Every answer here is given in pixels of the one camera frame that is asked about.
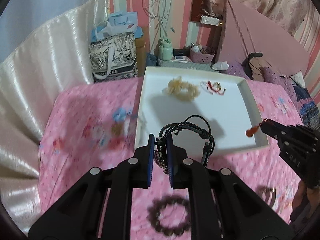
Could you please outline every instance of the patterned bag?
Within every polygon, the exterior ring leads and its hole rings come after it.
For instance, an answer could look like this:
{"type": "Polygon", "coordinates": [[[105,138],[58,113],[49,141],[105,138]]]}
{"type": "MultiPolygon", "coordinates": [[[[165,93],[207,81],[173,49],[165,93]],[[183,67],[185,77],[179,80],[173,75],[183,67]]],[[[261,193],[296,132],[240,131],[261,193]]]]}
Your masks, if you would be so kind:
{"type": "Polygon", "coordinates": [[[120,33],[89,45],[95,82],[138,76],[133,33],[120,33]]]}

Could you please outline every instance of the pink headboard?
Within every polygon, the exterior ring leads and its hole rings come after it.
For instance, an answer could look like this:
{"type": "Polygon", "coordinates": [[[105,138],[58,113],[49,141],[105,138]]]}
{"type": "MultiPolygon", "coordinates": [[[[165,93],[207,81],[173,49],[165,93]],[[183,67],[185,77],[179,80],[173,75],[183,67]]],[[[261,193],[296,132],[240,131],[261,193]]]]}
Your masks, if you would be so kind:
{"type": "Polygon", "coordinates": [[[242,63],[250,53],[263,57],[279,73],[293,75],[306,72],[308,52],[279,25],[239,2],[225,0],[224,24],[216,62],[242,63]]]}

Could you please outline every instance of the purple polka dot pillow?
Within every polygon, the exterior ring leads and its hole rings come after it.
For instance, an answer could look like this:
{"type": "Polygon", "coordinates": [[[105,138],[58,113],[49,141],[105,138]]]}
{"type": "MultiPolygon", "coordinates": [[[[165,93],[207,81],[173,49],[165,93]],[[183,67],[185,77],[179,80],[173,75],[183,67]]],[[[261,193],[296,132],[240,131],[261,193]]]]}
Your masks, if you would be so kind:
{"type": "Polygon", "coordinates": [[[297,94],[294,91],[292,82],[291,82],[291,78],[289,77],[280,77],[283,81],[283,88],[284,90],[287,92],[287,94],[289,95],[293,105],[296,107],[296,109],[298,110],[298,112],[300,112],[299,107],[298,107],[298,100],[297,100],[297,94]]]}
{"type": "Polygon", "coordinates": [[[295,107],[298,105],[297,95],[294,91],[293,85],[291,83],[291,79],[288,77],[280,77],[277,73],[271,70],[269,67],[260,68],[263,74],[263,79],[265,82],[276,84],[282,86],[284,90],[289,95],[292,103],[295,107]]]}
{"type": "Polygon", "coordinates": [[[260,68],[260,70],[262,71],[263,80],[265,82],[276,84],[284,88],[284,83],[282,78],[277,73],[275,73],[271,68],[262,67],[260,68]]]}
{"type": "Polygon", "coordinates": [[[227,70],[221,70],[220,73],[250,79],[244,72],[243,67],[238,62],[231,63],[227,70]]]}

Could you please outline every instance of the wall outlet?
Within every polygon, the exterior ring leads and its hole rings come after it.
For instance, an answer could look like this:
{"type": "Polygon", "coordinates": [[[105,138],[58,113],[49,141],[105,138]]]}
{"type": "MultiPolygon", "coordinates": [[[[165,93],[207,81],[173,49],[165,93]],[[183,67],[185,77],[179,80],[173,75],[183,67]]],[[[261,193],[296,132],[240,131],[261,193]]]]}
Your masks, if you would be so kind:
{"type": "Polygon", "coordinates": [[[201,16],[201,23],[218,26],[220,24],[220,20],[218,18],[202,15],[201,16]]]}

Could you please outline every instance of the white tray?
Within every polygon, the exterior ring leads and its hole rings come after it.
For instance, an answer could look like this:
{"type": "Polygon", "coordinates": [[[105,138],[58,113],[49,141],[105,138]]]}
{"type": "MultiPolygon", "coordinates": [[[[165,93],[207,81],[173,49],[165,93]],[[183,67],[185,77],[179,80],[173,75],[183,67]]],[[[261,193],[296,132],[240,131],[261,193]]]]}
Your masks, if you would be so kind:
{"type": "MultiPolygon", "coordinates": [[[[259,129],[252,138],[245,131],[262,122],[259,109],[244,78],[215,72],[171,67],[147,67],[138,112],[135,148],[148,143],[149,134],[157,137],[162,127],[183,122],[193,114],[203,116],[210,124],[215,140],[212,155],[224,155],[268,146],[268,139],[259,129]],[[200,95],[192,102],[182,102],[163,92],[168,82],[181,76],[183,81],[199,85],[201,81],[220,82],[225,94],[211,95],[199,87],[200,95]]],[[[199,118],[189,120],[208,130],[199,118]]],[[[172,135],[176,146],[189,157],[200,159],[205,141],[196,133],[183,130],[172,135]]]]}

